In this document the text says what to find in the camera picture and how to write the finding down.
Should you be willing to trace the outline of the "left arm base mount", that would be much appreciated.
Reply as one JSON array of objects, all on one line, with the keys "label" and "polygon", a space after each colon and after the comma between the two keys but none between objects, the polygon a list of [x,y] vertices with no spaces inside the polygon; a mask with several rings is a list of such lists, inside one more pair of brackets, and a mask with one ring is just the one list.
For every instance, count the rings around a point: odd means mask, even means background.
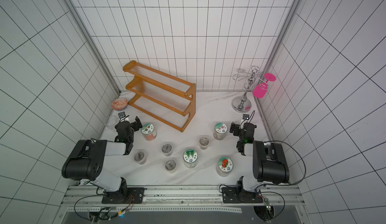
[{"label": "left arm base mount", "polygon": [[141,204],[145,188],[130,187],[116,192],[105,192],[102,204]]}]

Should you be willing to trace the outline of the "small container red seeds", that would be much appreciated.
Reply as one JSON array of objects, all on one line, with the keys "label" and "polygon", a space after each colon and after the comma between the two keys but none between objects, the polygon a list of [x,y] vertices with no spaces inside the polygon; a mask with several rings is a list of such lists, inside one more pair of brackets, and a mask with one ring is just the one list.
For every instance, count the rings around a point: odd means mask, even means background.
[{"label": "small container red seeds", "polygon": [[163,155],[169,157],[172,155],[173,153],[173,146],[171,143],[165,143],[162,148],[161,148],[161,151],[163,153]]}]

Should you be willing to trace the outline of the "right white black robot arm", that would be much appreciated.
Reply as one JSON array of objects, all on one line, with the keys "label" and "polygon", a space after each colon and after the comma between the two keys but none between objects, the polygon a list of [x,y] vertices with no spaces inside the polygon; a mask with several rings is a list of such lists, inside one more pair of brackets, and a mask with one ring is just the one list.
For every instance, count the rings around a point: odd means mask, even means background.
[{"label": "right white black robot arm", "polygon": [[298,185],[305,179],[303,176],[299,181],[290,182],[290,170],[284,154],[283,145],[291,147],[284,141],[258,141],[254,139],[256,125],[243,122],[241,124],[231,123],[229,132],[238,137],[237,151],[252,158],[253,179],[257,183],[250,188],[246,187],[246,179],[242,176],[235,187],[229,187],[234,191],[231,201],[239,203],[264,202],[260,189],[266,186],[293,186]]}]

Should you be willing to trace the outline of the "orange wooden two-tier shelf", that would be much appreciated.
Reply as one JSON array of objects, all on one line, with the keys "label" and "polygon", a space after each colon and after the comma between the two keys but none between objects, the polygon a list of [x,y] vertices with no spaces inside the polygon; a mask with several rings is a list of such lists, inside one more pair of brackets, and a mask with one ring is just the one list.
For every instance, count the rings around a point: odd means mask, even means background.
[{"label": "orange wooden two-tier shelf", "polygon": [[[162,71],[130,61],[123,66],[123,71],[134,75],[133,80],[126,85],[126,89],[135,93],[128,102],[129,106],[155,118],[156,120],[184,132],[196,114],[196,84]],[[177,126],[170,121],[157,116],[136,104],[139,99],[147,99],[153,103],[187,117],[182,126]]]}]

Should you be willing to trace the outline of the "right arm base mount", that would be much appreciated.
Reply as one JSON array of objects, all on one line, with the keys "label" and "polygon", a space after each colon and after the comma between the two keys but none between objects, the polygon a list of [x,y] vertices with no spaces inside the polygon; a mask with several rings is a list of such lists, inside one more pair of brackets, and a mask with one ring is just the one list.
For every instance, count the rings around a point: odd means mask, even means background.
[{"label": "right arm base mount", "polygon": [[223,203],[239,204],[239,203],[263,203],[263,197],[255,192],[245,190],[238,191],[236,187],[220,187]]}]

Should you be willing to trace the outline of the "small container purple seeds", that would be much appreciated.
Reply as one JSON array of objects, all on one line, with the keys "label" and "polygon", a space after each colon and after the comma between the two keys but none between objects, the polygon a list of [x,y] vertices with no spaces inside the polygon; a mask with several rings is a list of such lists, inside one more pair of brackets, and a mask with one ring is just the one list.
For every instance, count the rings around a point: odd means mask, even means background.
[{"label": "small container purple seeds", "polygon": [[201,137],[199,139],[199,147],[202,149],[202,150],[206,150],[209,146],[209,143],[210,143],[210,140],[208,137]]}]

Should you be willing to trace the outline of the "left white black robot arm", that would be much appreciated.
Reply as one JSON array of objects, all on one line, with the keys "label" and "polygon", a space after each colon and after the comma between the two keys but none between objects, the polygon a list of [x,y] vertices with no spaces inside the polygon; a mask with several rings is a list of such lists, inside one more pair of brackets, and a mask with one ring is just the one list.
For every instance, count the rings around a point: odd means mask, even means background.
[{"label": "left white black robot arm", "polygon": [[103,204],[140,204],[144,188],[129,188],[126,179],[104,167],[108,156],[127,156],[133,149],[134,133],[142,128],[138,117],[134,122],[123,118],[115,125],[114,141],[79,140],[62,167],[62,176],[75,181],[86,180],[104,190]]}]

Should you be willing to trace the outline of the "small container brown seeds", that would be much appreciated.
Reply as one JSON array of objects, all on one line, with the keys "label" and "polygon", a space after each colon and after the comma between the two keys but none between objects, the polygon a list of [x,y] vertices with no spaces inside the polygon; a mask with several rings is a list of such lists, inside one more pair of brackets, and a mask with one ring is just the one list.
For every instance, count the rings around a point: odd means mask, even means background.
[{"label": "small container brown seeds", "polygon": [[167,172],[174,173],[177,170],[177,162],[174,159],[168,159],[164,167]]}]

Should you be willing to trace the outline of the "small container dark seeds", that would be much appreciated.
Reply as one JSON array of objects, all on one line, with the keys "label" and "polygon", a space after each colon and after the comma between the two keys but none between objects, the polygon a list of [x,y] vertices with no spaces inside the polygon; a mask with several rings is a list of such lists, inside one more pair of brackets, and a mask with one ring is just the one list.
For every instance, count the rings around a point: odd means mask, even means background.
[{"label": "small container dark seeds", "polygon": [[134,162],[143,165],[147,161],[147,154],[144,151],[136,151],[134,154]]}]

